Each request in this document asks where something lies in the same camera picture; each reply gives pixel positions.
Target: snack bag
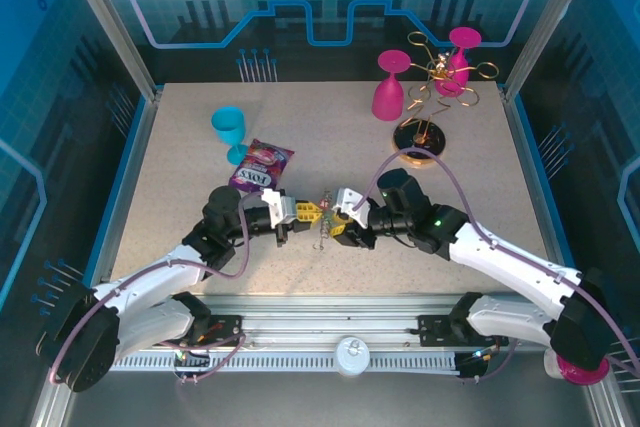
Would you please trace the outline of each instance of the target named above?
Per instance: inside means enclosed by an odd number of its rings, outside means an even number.
[[[229,179],[229,185],[244,192],[275,189],[293,154],[293,150],[253,139],[247,155]]]

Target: speckled tabletop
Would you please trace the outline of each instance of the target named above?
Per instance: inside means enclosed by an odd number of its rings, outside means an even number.
[[[211,127],[211,115],[237,105],[253,138],[295,150],[278,187],[288,195],[319,201],[325,189],[362,192],[391,153],[397,122],[371,114],[376,82],[168,84],[155,119],[112,277],[137,270],[172,250],[201,219],[209,193],[226,184],[234,167],[228,146]],[[507,120],[494,82],[476,82],[481,101],[455,105],[434,121],[447,137],[442,159],[458,177],[478,220],[506,240],[545,255]],[[424,112],[438,104],[431,99]],[[437,165],[406,167],[433,202],[461,208]],[[374,198],[378,201],[379,193]],[[408,249],[390,238],[374,251],[325,241],[319,230],[290,235],[277,248],[273,236],[251,241],[246,274],[234,281],[212,277],[191,289],[225,294],[462,293],[506,291],[472,269]],[[242,249],[225,267],[235,272]]]

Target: gray floor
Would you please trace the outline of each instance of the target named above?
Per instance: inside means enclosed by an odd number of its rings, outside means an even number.
[[[552,380],[540,354],[495,379],[461,385],[412,374],[220,374],[198,386],[164,373],[112,373],[76,397],[69,427],[581,426],[582,388]]]

